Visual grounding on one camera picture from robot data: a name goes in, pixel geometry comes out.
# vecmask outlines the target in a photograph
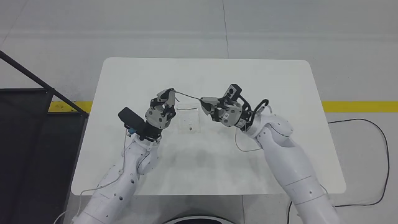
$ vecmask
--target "black fabric panel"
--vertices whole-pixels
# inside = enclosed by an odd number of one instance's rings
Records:
[[[52,95],[43,88],[0,90],[1,224],[9,224],[27,158],[51,99]]]
[[[84,122],[80,113],[48,114],[13,224],[53,223],[64,211]]]

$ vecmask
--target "wire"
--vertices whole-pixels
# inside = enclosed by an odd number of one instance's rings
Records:
[[[261,148],[258,148],[258,149],[254,149],[254,150],[242,150],[241,148],[239,148],[239,146],[238,146],[238,143],[236,142],[236,134],[238,133],[238,129],[236,128],[235,129],[235,145],[236,145],[236,147],[240,150],[240,151],[243,151],[243,152],[249,152],[249,151],[258,151],[258,150],[261,150]]]
[[[97,187],[97,188],[95,188],[95,189],[86,189],[86,190],[83,190],[82,192],[80,192],[80,196],[79,196],[79,208],[78,208],[78,210],[77,210],[76,216],[79,216],[80,208],[81,208],[81,196],[83,195],[84,192],[93,191],[93,190],[97,190],[97,189],[103,189],[103,188],[105,188],[105,187],[107,187],[107,186],[109,186],[109,185],[115,183],[115,182],[116,182],[117,180],[119,180],[119,178],[123,175],[123,173],[124,173],[124,164],[125,164],[125,162],[126,162],[126,137],[127,137],[127,129],[126,129],[126,133],[124,134],[124,144],[123,144],[123,166],[122,166],[122,169],[121,169],[122,172],[119,174],[119,176],[118,176],[117,179],[115,179],[114,181],[112,181],[112,182],[110,182],[110,183],[108,183],[108,184],[102,185],[102,186]]]
[[[370,121],[370,120],[368,120],[368,119],[362,119],[362,118],[343,119],[343,120],[338,120],[338,121],[331,121],[331,122],[328,122],[328,124],[342,123],[342,122],[356,121],[356,120],[366,121],[366,122],[369,122],[369,123],[373,124],[373,125],[380,131],[380,133],[381,133],[382,136],[383,136],[384,143],[386,144],[386,155],[387,155],[387,175],[386,175],[386,181],[385,181],[384,186],[383,186],[383,191],[382,191],[381,197],[380,197],[380,199],[379,199],[378,201],[376,201],[376,202],[374,202],[374,203],[369,203],[369,204],[344,204],[344,205],[336,205],[336,206],[334,206],[335,208],[351,207],[351,206],[373,206],[373,205],[376,205],[376,204],[378,204],[379,202],[381,202],[381,200],[384,198],[384,195],[385,195],[386,189],[387,189],[387,183],[388,183],[388,179],[389,179],[389,176],[390,176],[390,153],[389,153],[389,149],[388,149],[388,141],[387,141],[386,135],[384,134],[383,130],[382,130],[377,124],[373,123],[372,121]],[[326,191],[327,194],[329,194],[328,191],[327,191],[327,189],[324,188],[324,186],[322,186],[322,188]],[[291,207],[291,206],[292,206],[292,202],[290,202],[290,205],[289,205],[289,211],[288,211],[288,214],[287,214],[287,224],[289,224],[289,216],[290,216],[290,215],[289,215],[289,212],[290,212],[290,207]]]
[[[63,212],[63,213],[61,213],[61,214],[55,219],[54,224],[56,224],[57,220],[58,220],[59,218],[61,218],[62,215],[66,214],[68,211],[69,211],[69,210],[67,210],[67,211],[65,211],[65,212]]]
[[[321,185],[321,187],[325,190],[326,194],[329,195],[328,190],[327,190],[322,184],[320,184],[320,185]]]
[[[188,110],[195,110],[198,108],[187,108],[187,109],[180,109],[180,108],[176,108],[176,110],[180,110],[180,111],[188,111]]]
[[[251,125],[253,124],[254,117],[255,117],[257,111],[260,109],[261,105],[262,105],[262,104],[265,104],[265,106],[268,106],[268,103],[269,103],[269,101],[268,101],[267,99],[263,99],[263,100],[256,106],[256,108],[255,108],[254,111],[253,111],[253,114],[252,114],[251,117],[250,117],[249,126],[251,126]]]
[[[292,201],[290,201],[289,206],[287,207],[287,222],[286,224],[289,224],[290,222],[290,208],[292,207]]]
[[[190,95],[186,95],[186,94],[184,94],[184,93],[181,93],[181,92],[179,92],[179,91],[174,91],[174,93],[179,93],[179,94],[181,94],[181,95],[185,95],[186,97],[193,98],[193,99],[196,99],[196,100],[200,100],[200,99],[199,99],[199,98],[197,98],[197,97],[190,96]]]

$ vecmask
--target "black cord on floor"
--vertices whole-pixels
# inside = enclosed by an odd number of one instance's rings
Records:
[[[331,121],[331,122],[328,122],[328,124],[355,121],[355,120],[366,121],[366,122],[369,122],[369,123],[373,124],[380,131],[380,133],[383,135],[384,142],[386,144],[386,154],[387,154],[387,176],[386,176],[386,181],[384,183],[383,192],[381,194],[381,197],[380,197],[380,199],[377,202],[369,203],[369,204],[344,204],[344,205],[337,205],[337,206],[335,206],[335,208],[350,207],[350,206],[373,206],[373,205],[378,204],[384,198],[384,195],[385,195],[386,189],[387,189],[388,179],[389,179],[389,176],[390,176],[390,153],[389,153],[389,150],[388,150],[388,142],[387,142],[386,135],[384,134],[383,130],[378,125],[376,125],[375,123],[373,123],[372,121],[370,121],[368,119],[362,119],[362,118],[343,119],[343,120],[338,120],[338,121]],[[290,218],[290,208],[291,208],[291,206],[292,206],[292,202],[290,202],[289,209],[288,209],[288,212],[287,212],[287,224],[289,224],[289,222],[290,222],[289,218]]]
[[[292,207],[292,201],[290,201],[289,207],[287,209],[287,224],[290,222],[290,208]]]

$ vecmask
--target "black cable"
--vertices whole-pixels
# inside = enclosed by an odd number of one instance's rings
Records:
[[[200,100],[199,98],[197,98],[197,97],[193,97],[193,96],[190,96],[190,95],[186,95],[186,94],[184,94],[184,93],[181,93],[181,92],[179,92],[179,91],[174,91],[175,93],[179,93],[179,94],[181,94],[181,95],[185,95],[186,97],[189,97],[189,98],[193,98],[193,99],[196,99],[196,100]]]
[[[195,109],[198,109],[198,108],[187,108],[187,109],[176,108],[176,110],[180,110],[180,111],[195,110]]]
[[[366,122],[369,122],[369,123],[373,124],[380,131],[380,133],[383,135],[384,142],[386,144],[386,154],[387,154],[387,176],[386,176],[386,181],[384,183],[383,192],[381,194],[381,197],[380,197],[380,199],[377,202],[369,203],[369,204],[344,204],[344,205],[337,205],[337,206],[335,206],[335,208],[350,207],[350,206],[373,206],[373,205],[378,204],[384,198],[384,195],[385,195],[386,189],[387,189],[388,179],[389,179],[389,176],[390,176],[390,152],[388,150],[388,142],[387,142],[387,138],[386,138],[386,135],[384,134],[383,130],[377,124],[373,123],[372,121],[370,121],[368,119],[362,119],[362,118],[343,119],[343,120],[338,120],[338,121],[331,121],[331,122],[328,122],[328,124],[355,121],[355,120],[362,120],[362,121],[366,121]],[[290,218],[290,213],[289,212],[290,212],[290,207],[291,206],[292,206],[292,202],[290,202],[288,213],[287,213],[287,224],[289,224],[289,221],[290,221],[289,220],[289,218]]]
[[[290,208],[292,207],[292,201],[290,201],[289,208],[287,209],[287,224],[290,222]]]
[[[250,122],[249,122],[249,126],[251,126],[253,124],[254,121],[254,116],[256,115],[257,111],[260,109],[262,104],[265,104],[264,106],[267,106],[269,103],[269,101],[267,99],[263,99],[254,109],[254,111],[252,112],[252,115],[250,117]]]

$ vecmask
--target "floor seam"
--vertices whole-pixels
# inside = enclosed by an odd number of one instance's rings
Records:
[[[225,40],[226,40],[226,54],[227,54],[227,57],[229,58],[228,35],[227,35],[227,33],[226,33],[226,19],[225,19],[225,6],[224,6],[224,0],[223,0],[223,12],[224,12],[224,27],[225,27]]]
[[[15,26],[15,24],[18,21],[19,16],[22,14],[23,10],[25,9],[27,3],[29,2],[29,0],[26,0],[25,4],[22,6],[21,10],[18,13],[18,16],[15,18],[15,21],[12,23],[12,26],[9,30],[9,32],[7,33],[7,35],[5,36],[4,40],[2,41],[2,43],[0,44],[0,48],[2,48],[3,44],[6,42],[8,35],[11,33],[12,28]]]

